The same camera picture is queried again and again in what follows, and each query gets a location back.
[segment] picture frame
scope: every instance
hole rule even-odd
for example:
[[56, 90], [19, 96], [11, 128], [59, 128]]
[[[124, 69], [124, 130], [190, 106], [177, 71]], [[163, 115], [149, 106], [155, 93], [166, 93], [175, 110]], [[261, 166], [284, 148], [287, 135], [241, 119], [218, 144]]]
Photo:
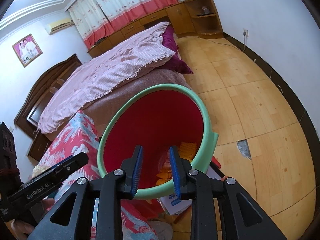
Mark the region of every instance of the picture frame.
[[12, 48], [23, 67], [29, 65], [42, 54], [42, 50], [39, 48], [32, 34], [29, 34], [16, 42], [12, 45]]

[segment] damaged floor patch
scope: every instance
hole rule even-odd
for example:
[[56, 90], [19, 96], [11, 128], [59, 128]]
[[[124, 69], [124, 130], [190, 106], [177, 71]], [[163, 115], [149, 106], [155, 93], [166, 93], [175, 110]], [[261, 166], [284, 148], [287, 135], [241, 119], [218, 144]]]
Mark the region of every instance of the damaged floor patch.
[[251, 160], [251, 154], [247, 140], [238, 141], [237, 146], [241, 155]]

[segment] green bucket rim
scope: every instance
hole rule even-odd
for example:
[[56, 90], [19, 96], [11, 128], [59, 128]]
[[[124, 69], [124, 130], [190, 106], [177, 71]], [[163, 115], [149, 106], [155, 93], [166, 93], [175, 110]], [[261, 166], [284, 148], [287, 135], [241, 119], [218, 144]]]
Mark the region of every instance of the green bucket rim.
[[[100, 176], [103, 178], [107, 174], [107, 170], [104, 167], [103, 163], [103, 151], [104, 146], [106, 143], [106, 140], [108, 138], [108, 135], [110, 131], [112, 130], [113, 126], [119, 119], [119, 117], [126, 111], [134, 102], [142, 98], [143, 96], [159, 91], [159, 90], [174, 90], [180, 93], [183, 93], [190, 97], [194, 103], [198, 106], [203, 123], [204, 123], [204, 130], [203, 130], [203, 137], [202, 141], [199, 147], [199, 150], [191, 162], [191, 166], [194, 169], [197, 169], [202, 172], [207, 172], [210, 161], [213, 156], [214, 149], [217, 145], [218, 141], [218, 134], [212, 131], [211, 121], [209, 118], [209, 114], [207, 111], [207, 108], [205, 107], [204, 103], [202, 102], [201, 98], [194, 93], [192, 90], [176, 84], [160, 84], [156, 85], [150, 88], [147, 88], [137, 95], [135, 95], [133, 98], [131, 98], [126, 104], [124, 104], [120, 110], [115, 114], [115, 116], [111, 119], [110, 123], [108, 124], [106, 130], [104, 131], [100, 144], [98, 149], [98, 155], [97, 155], [97, 162], [98, 162], [98, 170], [100, 173]], [[151, 188], [144, 188], [144, 189], [138, 189], [138, 192], [135, 195], [135, 199], [156, 199], [163, 196], [167, 196], [174, 193], [174, 186], [173, 186], [173, 180]]]

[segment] purple pillow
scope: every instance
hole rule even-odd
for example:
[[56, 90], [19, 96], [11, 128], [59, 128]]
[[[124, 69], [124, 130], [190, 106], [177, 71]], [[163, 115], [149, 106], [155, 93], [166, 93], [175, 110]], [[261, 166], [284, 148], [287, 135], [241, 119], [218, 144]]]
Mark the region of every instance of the purple pillow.
[[162, 45], [168, 49], [171, 49], [176, 54], [174, 54], [173, 57], [163, 66], [158, 68], [174, 70], [181, 74], [193, 74], [193, 71], [188, 67], [188, 65], [178, 57], [178, 47], [174, 40], [173, 33], [174, 29], [171, 25], [169, 25], [162, 34]]

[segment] bride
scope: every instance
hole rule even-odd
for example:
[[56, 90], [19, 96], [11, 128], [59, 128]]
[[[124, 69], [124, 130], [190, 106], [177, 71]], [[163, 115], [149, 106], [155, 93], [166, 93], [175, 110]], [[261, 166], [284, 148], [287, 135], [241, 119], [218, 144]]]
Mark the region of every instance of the bride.
[[31, 60], [32, 56], [27, 50], [23, 42], [20, 43], [19, 50], [20, 50], [20, 58], [24, 64], [27, 63], [29, 60]]

